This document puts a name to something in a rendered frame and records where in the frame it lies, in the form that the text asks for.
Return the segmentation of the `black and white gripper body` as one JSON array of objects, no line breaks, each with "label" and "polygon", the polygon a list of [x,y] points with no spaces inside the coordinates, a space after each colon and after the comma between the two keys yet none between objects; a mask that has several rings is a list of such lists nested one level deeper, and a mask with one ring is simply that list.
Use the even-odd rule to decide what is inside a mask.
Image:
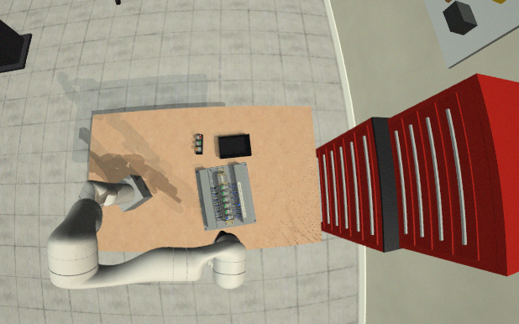
[{"label": "black and white gripper body", "polygon": [[[224,239],[232,239],[232,240],[239,241],[239,239],[234,234],[226,233],[224,231],[220,231],[219,234],[217,235],[216,239],[215,239],[215,243],[217,243],[219,241],[222,241]],[[211,267],[211,268],[213,268],[212,262],[213,262],[213,259],[210,259],[208,262],[206,262],[206,265]]]}]

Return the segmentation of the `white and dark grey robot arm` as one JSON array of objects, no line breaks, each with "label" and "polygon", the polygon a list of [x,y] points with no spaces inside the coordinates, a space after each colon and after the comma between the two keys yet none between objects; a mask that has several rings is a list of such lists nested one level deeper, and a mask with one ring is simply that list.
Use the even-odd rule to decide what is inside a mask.
[{"label": "white and dark grey robot arm", "polygon": [[195,248],[154,248],[121,264],[99,264],[97,232],[102,225],[102,207],[129,203],[134,195],[130,184],[96,180],[84,183],[77,202],[48,239],[53,285],[77,290],[155,281],[197,281],[205,263],[213,258],[212,277],[217,285],[234,289],[244,282],[246,247],[232,239]]}]

